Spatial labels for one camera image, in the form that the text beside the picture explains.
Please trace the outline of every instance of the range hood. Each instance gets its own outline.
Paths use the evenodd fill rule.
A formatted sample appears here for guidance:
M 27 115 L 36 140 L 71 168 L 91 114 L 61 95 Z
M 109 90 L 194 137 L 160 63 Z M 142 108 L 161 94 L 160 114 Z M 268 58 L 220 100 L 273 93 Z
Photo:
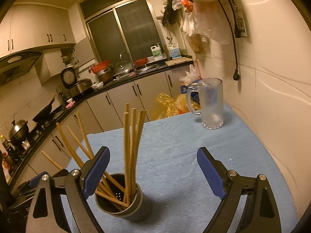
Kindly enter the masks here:
M 30 71 L 41 52 L 23 51 L 0 59 L 0 87 Z

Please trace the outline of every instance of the gray cup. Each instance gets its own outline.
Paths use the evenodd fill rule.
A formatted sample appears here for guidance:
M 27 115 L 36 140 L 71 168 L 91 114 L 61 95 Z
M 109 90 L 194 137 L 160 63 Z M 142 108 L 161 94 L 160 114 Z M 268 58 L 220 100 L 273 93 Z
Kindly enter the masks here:
M 123 173 L 114 173 L 111 175 L 117 182 L 120 183 L 123 187 L 124 184 L 124 174 Z M 124 193 L 119 190 L 112 182 L 106 178 L 112 192 L 115 196 L 123 201 Z M 136 194 L 132 204 L 125 210 L 119 211 L 116 209 L 110 201 L 107 199 L 95 194 L 95 200 L 98 207 L 107 214 L 110 214 L 114 217 L 123 218 L 133 223 L 141 222 L 147 219 L 152 212 L 152 201 L 142 192 L 138 184 L 136 184 Z

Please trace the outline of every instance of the blue gripper pad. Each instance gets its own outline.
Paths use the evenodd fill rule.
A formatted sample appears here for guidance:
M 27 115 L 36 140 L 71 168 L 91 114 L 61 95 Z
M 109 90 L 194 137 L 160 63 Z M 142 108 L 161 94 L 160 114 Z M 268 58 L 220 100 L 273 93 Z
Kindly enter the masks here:
M 31 188 L 36 187 L 36 186 L 38 185 L 38 183 L 39 183 L 41 177 L 42 177 L 44 174 L 48 174 L 48 172 L 45 172 L 45 171 L 44 171 L 44 172 L 40 173 L 39 175 L 37 175 L 36 177 L 32 178 L 31 180 L 29 180 L 29 184 L 28 184 L 28 185 L 29 185 Z
M 92 164 L 91 169 L 88 170 L 84 178 L 84 188 L 83 194 L 85 199 L 93 195 L 100 179 L 102 178 L 108 164 L 110 161 L 110 150 L 102 146 L 100 150 L 96 153 L 92 160 L 88 160 L 84 166 L 88 167 L 88 164 Z
M 220 197 L 220 199 L 223 199 L 226 195 L 224 189 L 224 180 L 211 162 L 211 160 L 215 161 L 214 158 L 210 155 L 210 160 L 207 155 L 210 155 L 208 150 L 205 147 L 200 148 L 197 151 L 197 162 L 214 195 Z

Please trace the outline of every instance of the white container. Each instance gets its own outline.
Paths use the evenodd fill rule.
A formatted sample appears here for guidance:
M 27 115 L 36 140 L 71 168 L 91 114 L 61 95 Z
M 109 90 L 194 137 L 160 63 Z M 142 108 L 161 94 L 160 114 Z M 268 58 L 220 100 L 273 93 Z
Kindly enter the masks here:
M 181 57 L 181 52 L 177 44 L 169 46 L 169 52 L 171 53 L 172 59 L 177 59 Z
M 152 46 L 150 49 L 152 51 L 152 55 L 153 55 L 155 60 L 162 59 L 163 55 L 162 55 L 162 51 L 161 51 L 160 45 Z

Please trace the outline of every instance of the black plug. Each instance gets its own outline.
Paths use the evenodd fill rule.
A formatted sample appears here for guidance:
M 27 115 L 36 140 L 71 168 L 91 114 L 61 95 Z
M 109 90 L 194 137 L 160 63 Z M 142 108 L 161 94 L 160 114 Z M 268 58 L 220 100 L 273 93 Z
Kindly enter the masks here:
M 240 77 L 240 75 L 238 73 L 238 69 L 235 69 L 234 74 L 233 74 L 233 79 L 238 81 L 238 80 L 240 80 L 240 78 L 241 77 Z
M 241 32 L 236 24 L 234 25 L 234 34 L 236 38 L 241 38 Z

